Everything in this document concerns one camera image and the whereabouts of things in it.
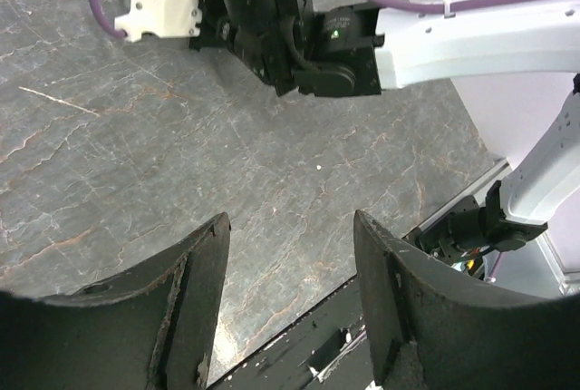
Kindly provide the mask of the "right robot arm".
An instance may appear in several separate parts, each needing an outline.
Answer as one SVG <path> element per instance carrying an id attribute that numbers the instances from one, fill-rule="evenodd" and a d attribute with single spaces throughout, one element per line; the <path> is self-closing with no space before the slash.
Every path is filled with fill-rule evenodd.
<path id="1" fill-rule="evenodd" d="M 278 95 L 377 95 L 413 84 L 499 73 L 579 72 L 579 0 L 361 0 L 326 12 L 312 0 L 198 0 L 193 49 L 219 47 Z M 579 92 L 530 153 L 413 244 L 448 264 L 522 248 L 579 187 Z"/>

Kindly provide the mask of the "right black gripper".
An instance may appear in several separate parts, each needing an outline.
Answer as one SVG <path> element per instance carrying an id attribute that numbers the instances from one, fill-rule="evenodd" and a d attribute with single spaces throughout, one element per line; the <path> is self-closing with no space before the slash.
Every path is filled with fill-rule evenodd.
<path id="1" fill-rule="evenodd" d="M 226 49 L 262 83 L 284 95 L 296 88 L 296 59 L 314 15 L 312 0 L 199 0 L 200 34 L 188 48 Z"/>

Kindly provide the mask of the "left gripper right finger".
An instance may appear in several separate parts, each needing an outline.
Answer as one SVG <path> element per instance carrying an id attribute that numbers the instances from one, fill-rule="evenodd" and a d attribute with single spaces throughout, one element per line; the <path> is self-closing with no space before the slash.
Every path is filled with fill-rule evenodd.
<path id="1" fill-rule="evenodd" d="M 578 296 L 543 299 L 471 278 L 362 210 L 353 244 L 377 384 L 414 345 L 431 389 L 578 388 Z"/>

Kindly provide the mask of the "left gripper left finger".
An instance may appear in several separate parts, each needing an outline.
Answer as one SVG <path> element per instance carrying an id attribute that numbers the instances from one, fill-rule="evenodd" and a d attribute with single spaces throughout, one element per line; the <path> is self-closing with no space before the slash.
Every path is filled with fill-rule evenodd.
<path id="1" fill-rule="evenodd" d="M 204 389 L 230 245 L 219 213 L 71 295 L 1 296 L 4 389 Z"/>

